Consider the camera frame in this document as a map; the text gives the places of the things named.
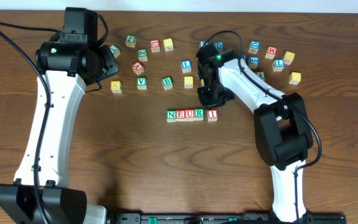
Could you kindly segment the red I block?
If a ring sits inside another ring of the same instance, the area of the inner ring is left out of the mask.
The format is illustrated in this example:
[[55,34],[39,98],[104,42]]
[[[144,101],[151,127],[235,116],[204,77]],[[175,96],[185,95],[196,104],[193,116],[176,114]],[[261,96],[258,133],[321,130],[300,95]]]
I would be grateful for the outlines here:
[[213,122],[218,120],[218,111],[217,110],[208,110],[207,112],[208,122]]

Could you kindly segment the green R block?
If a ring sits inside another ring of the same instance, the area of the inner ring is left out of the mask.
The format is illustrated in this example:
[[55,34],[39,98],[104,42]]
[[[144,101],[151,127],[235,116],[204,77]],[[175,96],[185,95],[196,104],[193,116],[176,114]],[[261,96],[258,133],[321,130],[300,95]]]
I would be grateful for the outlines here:
[[196,108],[195,109],[195,121],[202,121],[204,120],[204,109]]

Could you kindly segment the red U block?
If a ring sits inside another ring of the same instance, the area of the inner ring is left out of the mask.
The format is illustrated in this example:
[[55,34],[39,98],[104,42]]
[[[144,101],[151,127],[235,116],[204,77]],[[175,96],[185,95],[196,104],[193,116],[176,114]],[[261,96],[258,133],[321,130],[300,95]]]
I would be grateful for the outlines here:
[[185,110],[185,121],[194,121],[195,120],[195,110]]

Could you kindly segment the red E block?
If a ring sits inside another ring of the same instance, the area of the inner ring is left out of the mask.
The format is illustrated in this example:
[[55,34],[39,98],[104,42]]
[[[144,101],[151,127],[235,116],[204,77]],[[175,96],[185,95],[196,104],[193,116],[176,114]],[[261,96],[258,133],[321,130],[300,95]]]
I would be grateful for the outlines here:
[[186,121],[185,110],[176,110],[175,111],[175,119],[176,119],[176,122]]

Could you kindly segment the green N block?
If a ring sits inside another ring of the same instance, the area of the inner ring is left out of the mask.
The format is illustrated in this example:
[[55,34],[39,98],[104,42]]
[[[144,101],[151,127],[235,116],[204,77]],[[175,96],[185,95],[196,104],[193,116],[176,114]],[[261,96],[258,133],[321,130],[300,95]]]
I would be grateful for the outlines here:
[[176,121],[176,111],[175,110],[167,110],[166,112],[167,122],[172,123]]

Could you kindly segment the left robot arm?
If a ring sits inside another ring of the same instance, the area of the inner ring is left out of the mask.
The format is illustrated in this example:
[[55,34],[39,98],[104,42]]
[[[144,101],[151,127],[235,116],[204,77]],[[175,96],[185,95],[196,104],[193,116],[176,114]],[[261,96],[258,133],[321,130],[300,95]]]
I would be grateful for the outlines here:
[[12,184],[0,184],[0,207],[16,223],[107,223],[108,210],[69,188],[70,145],[86,87],[116,75],[119,66],[105,37],[102,15],[65,10],[63,30],[29,60],[37,74],[37,103],[29,141]]

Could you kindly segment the green V block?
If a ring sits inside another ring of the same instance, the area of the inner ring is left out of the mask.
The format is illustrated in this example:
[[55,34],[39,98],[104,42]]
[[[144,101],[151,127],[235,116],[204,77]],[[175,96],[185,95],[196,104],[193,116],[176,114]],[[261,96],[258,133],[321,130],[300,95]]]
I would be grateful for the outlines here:
[[147,89],[147,79],[145,77],[137,78],[137,89],[146,90]]

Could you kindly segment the blue d block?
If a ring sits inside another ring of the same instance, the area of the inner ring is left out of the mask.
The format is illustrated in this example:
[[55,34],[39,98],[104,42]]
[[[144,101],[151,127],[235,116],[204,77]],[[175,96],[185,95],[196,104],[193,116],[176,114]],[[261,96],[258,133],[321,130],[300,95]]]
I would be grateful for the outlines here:
[[256,54],[260,49],[260,42],[256,40],[251,40],[249,45],[249,53]]
[[223,50],[224,50],[224,43],[223,42],[215,42],[214,43],[214,46],[216,48],[216,50],[219,52],[219,53],[222,53]]

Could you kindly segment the red C block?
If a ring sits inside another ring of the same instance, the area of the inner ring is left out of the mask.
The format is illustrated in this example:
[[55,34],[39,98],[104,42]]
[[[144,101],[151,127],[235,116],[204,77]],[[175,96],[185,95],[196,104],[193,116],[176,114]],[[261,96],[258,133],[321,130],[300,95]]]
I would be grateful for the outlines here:
[[150,41],[150,49],[153,53],[159,52],[160,51],[160,41],[159,40],[151,40]]

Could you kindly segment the blue 2 block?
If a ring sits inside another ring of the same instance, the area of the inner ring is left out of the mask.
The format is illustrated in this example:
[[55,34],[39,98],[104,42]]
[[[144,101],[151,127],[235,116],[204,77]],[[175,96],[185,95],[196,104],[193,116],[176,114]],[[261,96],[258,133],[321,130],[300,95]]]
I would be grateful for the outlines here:
[[202,46],[204,46],[204,43],[206,42],[206,40],[201,40],[200,41],[200,48],[202,47]]

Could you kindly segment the blue 5 block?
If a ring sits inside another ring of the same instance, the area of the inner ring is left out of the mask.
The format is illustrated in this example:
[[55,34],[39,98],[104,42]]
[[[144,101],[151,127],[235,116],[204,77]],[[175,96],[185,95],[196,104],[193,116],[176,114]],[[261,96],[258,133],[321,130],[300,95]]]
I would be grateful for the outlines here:
[[250,56],[248,61],[248,67],[256,69],[259,65],[259,58],[257,56]]

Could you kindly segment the green 4 block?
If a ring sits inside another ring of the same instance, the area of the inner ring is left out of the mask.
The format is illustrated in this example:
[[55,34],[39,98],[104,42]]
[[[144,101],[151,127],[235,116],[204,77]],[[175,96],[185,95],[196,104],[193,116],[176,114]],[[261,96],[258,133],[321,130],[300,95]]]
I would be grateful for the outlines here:
[[257,72],[256,75],[262,79],[262,80],[265,80],[266,79],[266,76],[265,76],[265,73],[264,72]]

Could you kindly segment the blue D block right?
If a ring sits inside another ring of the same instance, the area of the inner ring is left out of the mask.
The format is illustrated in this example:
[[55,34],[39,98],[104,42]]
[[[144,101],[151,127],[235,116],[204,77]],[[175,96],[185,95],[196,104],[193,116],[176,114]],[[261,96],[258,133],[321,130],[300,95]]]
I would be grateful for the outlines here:
[[260,42],[256,40],[251,40],[249,45],[249,53],[256,54],[260,49]]

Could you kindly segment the blue L block right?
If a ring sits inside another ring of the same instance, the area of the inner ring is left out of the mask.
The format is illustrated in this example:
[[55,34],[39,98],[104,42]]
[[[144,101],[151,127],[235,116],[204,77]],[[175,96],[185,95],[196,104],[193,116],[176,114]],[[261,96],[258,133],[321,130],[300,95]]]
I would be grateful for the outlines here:
[[281,72],[285,68],[283,59],[275,59],[272,64],[272,70],[274,72]]

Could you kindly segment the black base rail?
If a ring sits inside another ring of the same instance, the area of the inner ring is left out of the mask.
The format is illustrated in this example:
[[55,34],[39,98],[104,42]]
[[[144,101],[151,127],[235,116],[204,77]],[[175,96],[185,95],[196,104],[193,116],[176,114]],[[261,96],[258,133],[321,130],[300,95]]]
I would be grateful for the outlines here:
[[344,215],[313,215],[307,213],[298,221],[283,222],[272,213],[249,212],[241,215],[157,215],[139,213],[110,214],[107,224],[245,224],[245,223],[302,223],[347,224]]

